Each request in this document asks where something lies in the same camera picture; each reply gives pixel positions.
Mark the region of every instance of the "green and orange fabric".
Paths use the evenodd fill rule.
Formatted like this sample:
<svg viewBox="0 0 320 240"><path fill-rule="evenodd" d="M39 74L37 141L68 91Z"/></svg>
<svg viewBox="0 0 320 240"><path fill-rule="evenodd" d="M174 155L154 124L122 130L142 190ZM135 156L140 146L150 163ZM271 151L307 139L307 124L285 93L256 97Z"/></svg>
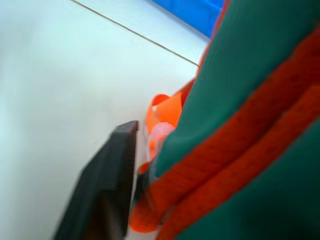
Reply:
<svg viewBox="0 0 320 240"><path fill-rule="evenodd" d="M208 227L215 210L319 122L319 20L316 0L229 3L195 81L184 88L191 91L152 166L156 180L133 208L132 226L147 233L163 221L158 240L218 236Z"/></svg>

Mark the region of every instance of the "white floor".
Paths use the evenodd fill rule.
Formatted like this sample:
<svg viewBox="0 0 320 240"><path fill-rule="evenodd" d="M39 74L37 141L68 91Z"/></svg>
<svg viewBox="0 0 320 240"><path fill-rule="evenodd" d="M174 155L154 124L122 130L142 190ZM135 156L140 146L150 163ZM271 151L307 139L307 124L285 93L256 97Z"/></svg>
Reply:
<svg viewBox="0 0 320 240"><path fill-rule="evenodd" d="M107 2L121 12L124 1ZM167 41L197 62L204 45L188 35ZM141 120L155 94L172 94L196 68L69 0L0 1L0 239L50 239L111 130Z"/></svg>

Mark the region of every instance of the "orange stripe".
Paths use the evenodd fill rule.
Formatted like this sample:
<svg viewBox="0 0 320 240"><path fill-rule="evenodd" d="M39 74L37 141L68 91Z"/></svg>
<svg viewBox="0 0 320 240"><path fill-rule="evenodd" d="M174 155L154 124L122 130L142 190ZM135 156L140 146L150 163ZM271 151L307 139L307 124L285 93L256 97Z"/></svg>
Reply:
<svg viewBox="0 0 320 240"><path fill-rule="evenodd" d="M249 149L312 83L320 81L320 35L312 33L224 126L155 181L135 205L132 225L154 230L185 195Z"/></svg>
<svg viewBox="0 0 320 240"><path fill-rule="evenodd" d="M244 155L185 198L171 213L157 240L174 239L214 210L280 156L320 115L320 85L311 87Z"/></svg>

